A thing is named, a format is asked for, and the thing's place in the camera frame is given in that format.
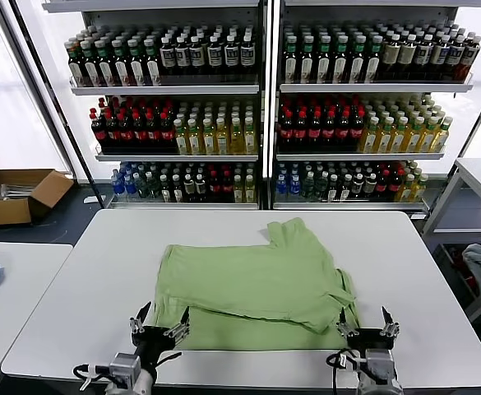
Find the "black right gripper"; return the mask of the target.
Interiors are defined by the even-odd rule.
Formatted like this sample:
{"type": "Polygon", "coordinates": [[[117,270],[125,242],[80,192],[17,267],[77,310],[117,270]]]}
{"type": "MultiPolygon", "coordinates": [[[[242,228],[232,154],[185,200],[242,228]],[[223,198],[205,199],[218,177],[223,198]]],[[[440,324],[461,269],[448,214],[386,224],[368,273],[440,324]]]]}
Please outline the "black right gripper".
{"type": "Polygon", "coordinates": [[[348,324],[345,309],[342,309],[336,328],[342,337],[346,337],[348,348],[352,351],[357,351],[361,358],[365,357],[368,350],[391,351],[393,349],[393,337],[397,337],[400,325],[392,318],[384,306],[382,306],[382,316],[384,319],[382,329],[355,329],[348,324]]]}

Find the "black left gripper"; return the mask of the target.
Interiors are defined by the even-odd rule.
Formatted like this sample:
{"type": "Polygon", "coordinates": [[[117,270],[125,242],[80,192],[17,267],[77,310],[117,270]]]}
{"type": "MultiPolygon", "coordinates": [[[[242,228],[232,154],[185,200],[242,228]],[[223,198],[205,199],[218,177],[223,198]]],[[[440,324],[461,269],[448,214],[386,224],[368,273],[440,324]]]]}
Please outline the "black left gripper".
{"type": "Polygon", "coordinates": [[[132,331],[132,344],[136,347],[135,356],[140,358],[141,366],[159,366],[168,360],[178,358],[182,352],[178,351],[161,359],[166,351],[172,351],[189,333],[189,307],[186,307],[180,322],[172,328],[144,326],[149,313],[151,302],[141,307],[135,317],[130,317],[129,324],[132,331]]]}

